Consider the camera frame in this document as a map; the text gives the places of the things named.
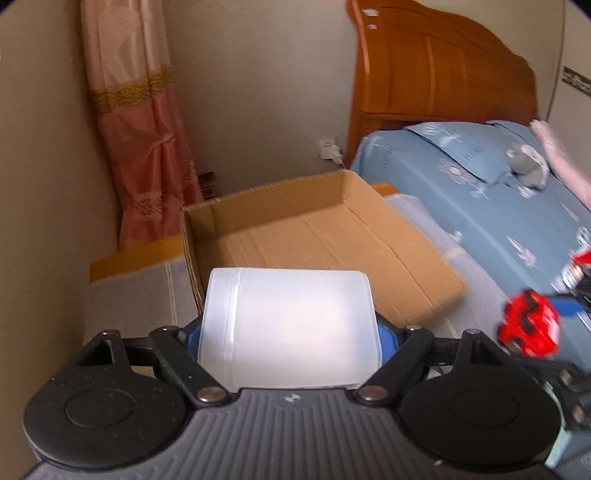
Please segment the red toy car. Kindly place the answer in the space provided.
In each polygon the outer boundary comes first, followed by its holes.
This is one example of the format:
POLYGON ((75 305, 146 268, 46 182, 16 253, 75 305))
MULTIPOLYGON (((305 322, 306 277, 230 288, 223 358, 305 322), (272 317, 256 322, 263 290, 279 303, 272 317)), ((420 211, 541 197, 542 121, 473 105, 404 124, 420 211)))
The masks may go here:
POLYGON ((534 358, 549 358, 559 351, 561 319, 550 299, 524 290, 504 306, 497 341, 508 350, 534 358))

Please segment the white translucent plastic container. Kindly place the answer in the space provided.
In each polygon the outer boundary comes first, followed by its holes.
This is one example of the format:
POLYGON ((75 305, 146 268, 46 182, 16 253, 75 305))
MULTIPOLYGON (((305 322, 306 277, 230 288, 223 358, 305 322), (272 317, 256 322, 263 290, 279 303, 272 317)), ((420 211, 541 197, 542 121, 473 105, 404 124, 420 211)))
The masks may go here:
POLYGON ((360 271, 215 268, 197 361, 231 392, 353 387, 383 361, 360 271))

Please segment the grey plush toy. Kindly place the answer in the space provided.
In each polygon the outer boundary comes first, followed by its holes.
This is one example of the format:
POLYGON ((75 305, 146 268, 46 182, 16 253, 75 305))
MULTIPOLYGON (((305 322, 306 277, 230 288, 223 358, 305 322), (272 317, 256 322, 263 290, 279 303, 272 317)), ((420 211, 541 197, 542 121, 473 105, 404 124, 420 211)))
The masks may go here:
POLYGON ((535 148, 525 143, 513 143, 505 155, 511 172, 522 185, 537 190, 546 188, 550 168, 535 148))

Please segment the blue floral bed sheet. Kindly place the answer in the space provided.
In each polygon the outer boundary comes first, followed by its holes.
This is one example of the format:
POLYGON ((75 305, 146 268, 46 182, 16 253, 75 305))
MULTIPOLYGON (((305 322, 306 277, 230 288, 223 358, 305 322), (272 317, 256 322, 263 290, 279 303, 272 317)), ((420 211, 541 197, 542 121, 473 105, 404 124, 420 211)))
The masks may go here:
MULTIPOLYGON (((509 136, 511 145, 543 151, 524 125, 485 124, 509 136)), ((445 231, 460 231, 464 249, 509 296, 526 288, 564 291, 562 273, 572 254, 590 245, 589 210, 554 175, 543 190, 525 187, 511 170, 485 183, 406 128, 363 138, 352 169, 369 183, 389 183, 418 198, 445 231)))

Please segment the brown cardboard box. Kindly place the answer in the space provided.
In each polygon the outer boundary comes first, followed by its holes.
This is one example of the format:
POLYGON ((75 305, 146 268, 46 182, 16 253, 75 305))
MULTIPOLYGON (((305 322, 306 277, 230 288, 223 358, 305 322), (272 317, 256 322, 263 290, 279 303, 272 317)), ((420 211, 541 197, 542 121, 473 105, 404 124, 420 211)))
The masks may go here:
POLYGON ((468 290, 422 232, 349 170, 187 206, 180 231, 198 308, 221 267, 361 271, 376 310, 399 327, 428 323, 468 290))

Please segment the pink cloth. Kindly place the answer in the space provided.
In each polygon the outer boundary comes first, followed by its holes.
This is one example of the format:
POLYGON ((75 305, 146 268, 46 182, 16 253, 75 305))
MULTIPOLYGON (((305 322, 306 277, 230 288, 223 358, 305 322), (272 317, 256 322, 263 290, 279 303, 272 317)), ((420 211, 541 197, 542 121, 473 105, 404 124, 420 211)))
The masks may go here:
POLYGON ((530 128, 544 147, 554 174, 587 209, 590 209, 590 180, 573 164, 559 137, 545 121, 532 120, 530 128))

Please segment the pink curtain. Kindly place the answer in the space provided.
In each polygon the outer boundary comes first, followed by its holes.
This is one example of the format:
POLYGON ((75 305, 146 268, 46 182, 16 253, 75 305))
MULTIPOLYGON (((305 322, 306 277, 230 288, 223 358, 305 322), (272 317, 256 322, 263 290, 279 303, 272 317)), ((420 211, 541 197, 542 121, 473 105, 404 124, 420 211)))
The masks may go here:
POLYGON ((204 199, 180 119, 159 1, 80 4, 88 83, 121 206, 119 247, 178 234, 204 199))

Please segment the blue floral pillow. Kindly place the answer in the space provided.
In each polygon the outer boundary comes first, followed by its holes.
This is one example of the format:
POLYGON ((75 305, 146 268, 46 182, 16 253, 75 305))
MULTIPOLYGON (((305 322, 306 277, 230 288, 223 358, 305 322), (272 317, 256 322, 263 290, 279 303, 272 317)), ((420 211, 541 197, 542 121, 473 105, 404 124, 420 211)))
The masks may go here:
POLYGON ((506 151, 512 139, 487 124, 424 122, 406 127, 433 144, 485 183, 493 184, 510 173, 506 151))

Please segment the wooden bed headboard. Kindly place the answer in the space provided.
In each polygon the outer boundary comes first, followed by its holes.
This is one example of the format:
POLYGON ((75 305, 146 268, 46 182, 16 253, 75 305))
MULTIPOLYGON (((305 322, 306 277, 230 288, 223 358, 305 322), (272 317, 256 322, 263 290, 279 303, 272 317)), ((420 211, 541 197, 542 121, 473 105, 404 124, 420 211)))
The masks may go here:
POLYGON ((358 35, 346 166, 374 131, 537 117, 532 68, 480 23, 417 1, 349 1, 346 10, 358 35))

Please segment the white wall plug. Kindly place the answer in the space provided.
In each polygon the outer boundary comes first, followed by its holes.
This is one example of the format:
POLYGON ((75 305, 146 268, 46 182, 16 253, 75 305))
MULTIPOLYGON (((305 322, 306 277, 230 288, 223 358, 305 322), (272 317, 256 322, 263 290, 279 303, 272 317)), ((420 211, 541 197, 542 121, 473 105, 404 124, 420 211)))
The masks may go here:
POLYGON ((322 160, 332 161, 335 165, 344 165, 342 149, 335 137, 324 137, 318 140, 318 155, 322 160))

